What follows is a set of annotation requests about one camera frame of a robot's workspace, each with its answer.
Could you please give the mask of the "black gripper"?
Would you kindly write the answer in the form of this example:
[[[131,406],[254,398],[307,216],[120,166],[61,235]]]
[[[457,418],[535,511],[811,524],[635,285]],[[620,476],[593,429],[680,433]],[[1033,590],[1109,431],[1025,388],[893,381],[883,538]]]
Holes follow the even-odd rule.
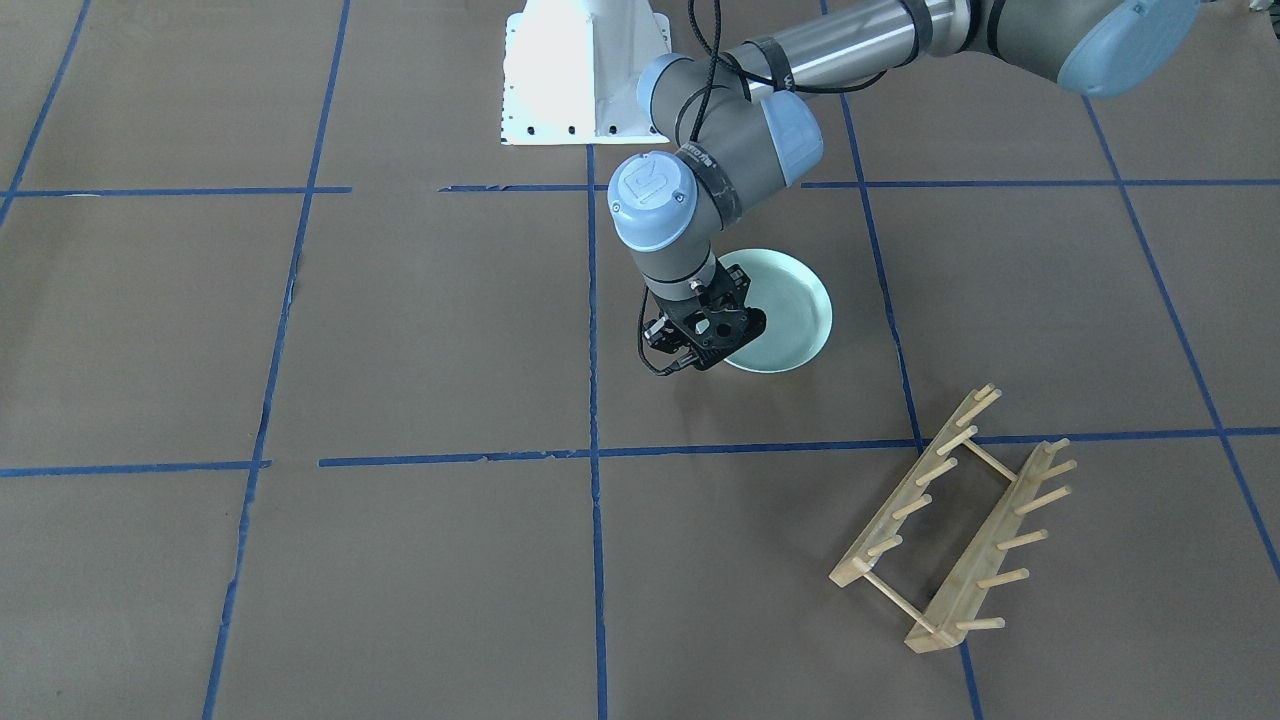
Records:
[[[748,295],[749,274],[737,264],[716,265],[709,284],[695,292],[695,310],[690,319],[692,331],[746,331],[751,323]]]

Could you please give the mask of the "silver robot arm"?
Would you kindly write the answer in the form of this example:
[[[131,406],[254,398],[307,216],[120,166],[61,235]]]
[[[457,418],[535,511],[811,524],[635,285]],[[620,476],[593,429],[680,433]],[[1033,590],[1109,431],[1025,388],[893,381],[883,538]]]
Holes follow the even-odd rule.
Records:
[[[657,58],[636,96],[675,151],[634,155],[613,173],[617,234],[655,299],[653,343],[740,345],[765,328],[749,281],[712,250],[820,160],[809,101],[865,88],[923,56],[984,53],[1091,97],[1155,73],[1188,35],[1197,1],[856,1],[704,60]]]

